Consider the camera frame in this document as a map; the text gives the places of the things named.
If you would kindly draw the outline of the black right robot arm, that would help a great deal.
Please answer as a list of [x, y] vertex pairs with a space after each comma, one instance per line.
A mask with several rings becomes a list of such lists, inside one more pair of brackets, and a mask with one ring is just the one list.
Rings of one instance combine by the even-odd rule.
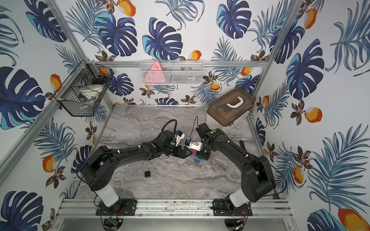
[[255, 203], [276, 188], [271, 165], [266, 157], [257, 157], [242, 149], [220, 129], [211, 130], [207, 124], [197, 126], [201, 139], [201, 149], [197, 156], [208, 160], [211, 152], [221, 152], [241, 172], [241, 185], [226, 197], [234, 208], [247, 203]]

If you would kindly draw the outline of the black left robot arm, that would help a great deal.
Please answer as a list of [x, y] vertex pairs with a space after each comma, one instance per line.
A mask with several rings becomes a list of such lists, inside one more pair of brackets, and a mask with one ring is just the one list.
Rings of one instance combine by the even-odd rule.
[[186, 146], [179, 145], [183, 134], [162, 131], [152, 141], [144, 142], [139, 146], [125, 149], [109, 149], [101, 146], [94, 154], [86, 159], [80, 169], [90, 190], [96, 193], [107, 208], [116, 205], [119, 196], [110, 183], [113, 173], [120, 166], [138, 162], [149, 161], [162, 155], [186, 159], [192, 152]]

